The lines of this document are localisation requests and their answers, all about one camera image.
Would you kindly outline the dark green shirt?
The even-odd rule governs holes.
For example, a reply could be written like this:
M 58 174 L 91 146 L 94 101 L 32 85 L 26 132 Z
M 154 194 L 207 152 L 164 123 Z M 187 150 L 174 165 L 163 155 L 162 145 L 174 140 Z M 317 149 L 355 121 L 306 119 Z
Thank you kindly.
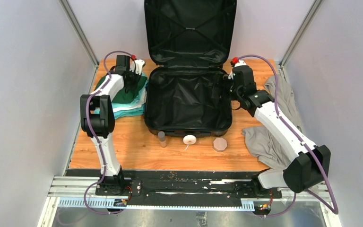
M 96 96 L 108 95 L 113 104 L 129 105 L 140 99 L 146 84 L 147 76 L 144 73 L 135 75 L 130 72 L 124 74 L 112 72 L 102 77 L 91 93 Z

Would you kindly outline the light mint shirt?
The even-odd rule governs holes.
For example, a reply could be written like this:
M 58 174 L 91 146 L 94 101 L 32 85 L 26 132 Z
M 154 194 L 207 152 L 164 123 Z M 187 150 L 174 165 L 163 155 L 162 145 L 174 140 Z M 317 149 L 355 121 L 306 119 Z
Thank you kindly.
M 114 113 L 119 111 L 128 111 L 140 108 L 146 102 L 147 91 L 145 88 L 141 89 L 138 95 L 128 104 L 119 104 L 112 102 L 112 110 Z

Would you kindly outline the teal shirt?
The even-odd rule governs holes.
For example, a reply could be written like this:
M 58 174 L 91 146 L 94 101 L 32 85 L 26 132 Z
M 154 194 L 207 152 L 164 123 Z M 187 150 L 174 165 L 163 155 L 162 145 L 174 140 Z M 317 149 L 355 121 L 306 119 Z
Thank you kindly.
M 137 109 L 134 109 L 134 110 L 119 111 L 119 112 L 116 112 L 116 113 L 113 112 L 113 114 L 114 114 L 114 118 L 115 119 L 119 119 L 121 117 L 139 116 L 139 115 L 142 115 L 144 113 L 144 110 L 145 110 L 145 104 L 143 104 L 142 107 L 137 108 Z

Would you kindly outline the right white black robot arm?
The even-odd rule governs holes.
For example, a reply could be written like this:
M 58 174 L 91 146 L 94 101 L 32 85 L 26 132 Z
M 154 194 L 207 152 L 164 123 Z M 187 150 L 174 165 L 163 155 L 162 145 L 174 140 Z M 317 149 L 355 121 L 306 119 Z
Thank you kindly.
M 289 188 L 301 193 L 325 181 L 331 157 L 328 147 L 318 146 L 307 138 L 282 113 L 268 91 L 257 89 L 253 70 L 248 65 L 235 64 L 228 80 L 232 99 L 266 127 L 290 161 L 283 170 L 268 169 L 257 173 L 251 184 L 253 195 L 264 197 L 270 188 Z

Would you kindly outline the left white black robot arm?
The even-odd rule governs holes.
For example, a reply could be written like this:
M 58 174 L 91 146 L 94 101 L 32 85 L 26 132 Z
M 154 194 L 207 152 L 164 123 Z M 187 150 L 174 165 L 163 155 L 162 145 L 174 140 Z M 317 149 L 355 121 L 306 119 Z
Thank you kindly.
M 125 192 L 126 181 L 116 157 L 112 133 L 115 127 L 112 99 L 120 92 L 136 90 L 145 61 L 135 55 L 118 55 L 113 69 L 107 71 L 102 84 L 90 94 L 80 97 L 81 129 L 94 143 L 101 167 L 100 188 L 114 195 Z

